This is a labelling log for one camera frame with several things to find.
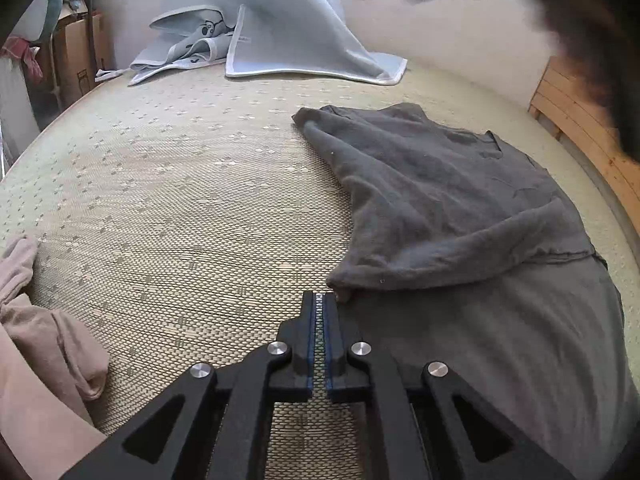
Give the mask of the dark grey smile sweatshirt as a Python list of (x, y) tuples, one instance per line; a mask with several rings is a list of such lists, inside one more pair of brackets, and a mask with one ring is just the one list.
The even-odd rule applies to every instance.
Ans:
[(624, 309), (548, 171), (416, 104), (293, 120), (350, 198), (326, 282), (363, 338), (403, 370), (446, 363), (576, 478), (602, 478), (639, 418)]

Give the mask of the black clothes rack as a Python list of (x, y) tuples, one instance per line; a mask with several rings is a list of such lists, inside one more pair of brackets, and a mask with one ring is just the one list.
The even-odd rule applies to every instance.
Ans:
[(96, 62), (96, 42), (94, 41), (93, 32), (93, 11), (94, 0), (86, 0), (87, 16), (86, 16), (86, 34), (88, 40), (88, 55), (89, 55), (89, 80), (91, 88), (96, 88), (96, 72), (98, 71), (98, 63)]

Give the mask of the wooden headboard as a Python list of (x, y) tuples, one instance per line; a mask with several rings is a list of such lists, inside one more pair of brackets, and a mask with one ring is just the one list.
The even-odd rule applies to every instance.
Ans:
[(587, 98), (582, 78), (570, 62), (552, 56), (529, 101), (533, 118), (548, 119), (552, 134), (570, 139), (613, 191), (631, 224), (639, 226), (639, 165), (617, 145), (608, 113)]

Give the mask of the pink garment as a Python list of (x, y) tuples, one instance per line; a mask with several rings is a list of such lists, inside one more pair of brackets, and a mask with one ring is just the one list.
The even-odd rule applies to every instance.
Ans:
[(110, 358), (88, 328), (32, 303), (37, 241), (1, 253), (1, 440), (32, 479), (58, 479), (105, 439), (87, 404), (106, 386)]

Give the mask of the light blue blanket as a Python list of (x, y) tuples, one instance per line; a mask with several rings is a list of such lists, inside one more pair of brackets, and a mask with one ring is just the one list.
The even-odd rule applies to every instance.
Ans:
[(407, 67), (363, 47), (341, 0), (163, 0), (150, 26), (156, 38), (130, 64), (134, 86), (216, 64), (229, 78), (301, 74), (390, 86)]

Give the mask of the cardboard box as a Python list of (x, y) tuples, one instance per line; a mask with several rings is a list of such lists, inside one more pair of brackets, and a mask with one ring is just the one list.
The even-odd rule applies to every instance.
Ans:
[[(98, 70), (112, 70), (113, 52), (110, 33), (100, 12), (92, 17), (94, 56)], [(53, 36), (53, 50), (56, 76), (61, 89), (61, 99), (65, 107), (79, 100), (95, 86), (90, 75), (90, 50), (85, 20), (68, 23)]]

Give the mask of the white teal plush pillow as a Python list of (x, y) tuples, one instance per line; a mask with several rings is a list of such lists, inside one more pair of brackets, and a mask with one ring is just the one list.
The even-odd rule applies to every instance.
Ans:
[(63, 0), (34, 0), (22, 14), (10, 36), (39, 46), (52, 35), (60, 17)]

